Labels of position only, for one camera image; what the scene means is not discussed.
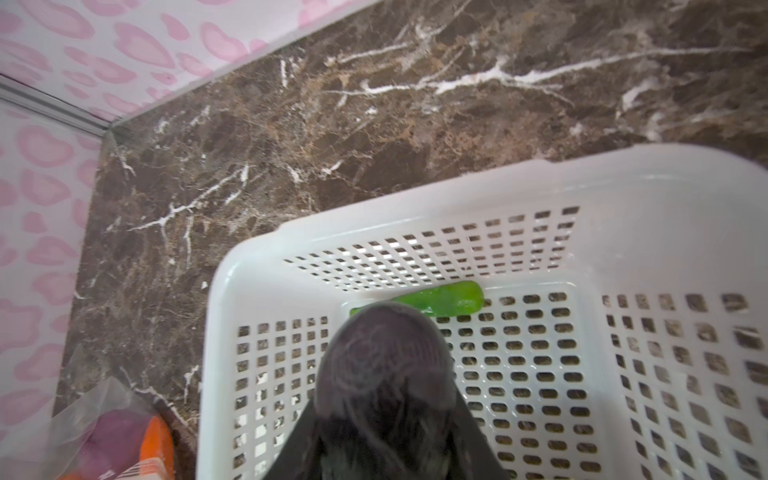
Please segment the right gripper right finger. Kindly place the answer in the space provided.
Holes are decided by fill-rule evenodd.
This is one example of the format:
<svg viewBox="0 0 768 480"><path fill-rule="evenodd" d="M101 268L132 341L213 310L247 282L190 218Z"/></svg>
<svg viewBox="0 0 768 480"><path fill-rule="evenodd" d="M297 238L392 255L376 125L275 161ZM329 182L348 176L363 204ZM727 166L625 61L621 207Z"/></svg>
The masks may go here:
<svg viewBox="0 0 768 480"><path fill-rule="evenodd" d="M455 479L508 479L507 471L499 463L495 453L481 432L476 419L458 390L452 412L453 445L458 455L460 474L452 475Z"/></svg>

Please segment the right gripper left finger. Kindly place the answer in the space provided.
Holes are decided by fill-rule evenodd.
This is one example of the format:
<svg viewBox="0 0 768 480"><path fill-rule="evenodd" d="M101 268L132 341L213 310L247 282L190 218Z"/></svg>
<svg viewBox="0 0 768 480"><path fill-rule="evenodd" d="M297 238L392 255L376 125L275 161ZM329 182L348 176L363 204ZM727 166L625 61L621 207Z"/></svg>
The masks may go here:
<svg viewBox="0 0 768 480"><path fill-rule="evenodd" d="M310 399L264 479L321 480L321 451L314 400Z"/></svg>

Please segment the dark eggplant toy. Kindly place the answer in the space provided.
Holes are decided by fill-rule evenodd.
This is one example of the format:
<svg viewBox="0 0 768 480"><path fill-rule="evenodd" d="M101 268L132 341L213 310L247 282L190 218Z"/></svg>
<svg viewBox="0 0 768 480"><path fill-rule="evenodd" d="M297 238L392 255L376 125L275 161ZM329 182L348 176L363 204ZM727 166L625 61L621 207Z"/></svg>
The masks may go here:
<svg viewBox="0 0 768 480"><path fill-rule="evenodd" d="M448 478L453 359L418 310L382 302L349 318L323 356L313 402L320 478Z"/></svg>

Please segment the green cucumber toy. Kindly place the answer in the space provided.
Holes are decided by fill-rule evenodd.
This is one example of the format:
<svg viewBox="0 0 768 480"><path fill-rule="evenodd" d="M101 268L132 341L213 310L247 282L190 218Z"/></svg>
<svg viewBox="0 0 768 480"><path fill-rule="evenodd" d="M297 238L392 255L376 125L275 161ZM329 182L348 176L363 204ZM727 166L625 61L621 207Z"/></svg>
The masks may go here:
<svg viewBox="0 0 768 480"><path fill-rule="evenodd" d="M478 283L460 281L351 308L346 311L344 317L352 317L360 311L378 304L404 306L427 317L456 317L478 313L485 304L485 297L484 291Z"/></svg>

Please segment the purple onion toy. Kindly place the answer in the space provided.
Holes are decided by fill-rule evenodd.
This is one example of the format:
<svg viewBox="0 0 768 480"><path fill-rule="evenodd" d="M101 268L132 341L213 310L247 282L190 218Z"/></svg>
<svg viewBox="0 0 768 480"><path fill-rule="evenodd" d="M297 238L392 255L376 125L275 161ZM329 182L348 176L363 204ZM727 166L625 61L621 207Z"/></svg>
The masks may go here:
<svg viewBox="0 0 768 480"><path fill-rule="evenodd" d="M82 479L115 479L139 461L150 416L133 410L112 410L98 417L82 436L78 473Z"/></svg>

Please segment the clear zip top bag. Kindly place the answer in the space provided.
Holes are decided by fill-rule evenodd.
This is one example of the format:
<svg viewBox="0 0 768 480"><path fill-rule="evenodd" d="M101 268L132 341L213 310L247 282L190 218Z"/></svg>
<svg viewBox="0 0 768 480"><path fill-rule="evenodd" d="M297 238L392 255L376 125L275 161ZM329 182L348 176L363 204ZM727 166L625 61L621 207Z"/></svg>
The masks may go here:
<svg viewBox="0 0 768 480"><path fill-rule="evenodd" d="M39 479L173 479L174 444L162 416L113 377L56 415Z"/></svg>

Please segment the white plastic basket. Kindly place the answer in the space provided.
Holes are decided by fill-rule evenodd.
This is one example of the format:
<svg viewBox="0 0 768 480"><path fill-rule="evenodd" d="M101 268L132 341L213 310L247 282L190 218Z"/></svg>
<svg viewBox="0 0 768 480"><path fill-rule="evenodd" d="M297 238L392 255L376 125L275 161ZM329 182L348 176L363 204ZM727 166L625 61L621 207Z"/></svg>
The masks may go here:
<svg viewBox="0 0 768 480"><path fill-rule="evenodd" d="M288 222L209 291L196 475L260 479L350 312L469 280L458 388L518 479L767 475L767 171L688 145L528 161Z"/></svg>

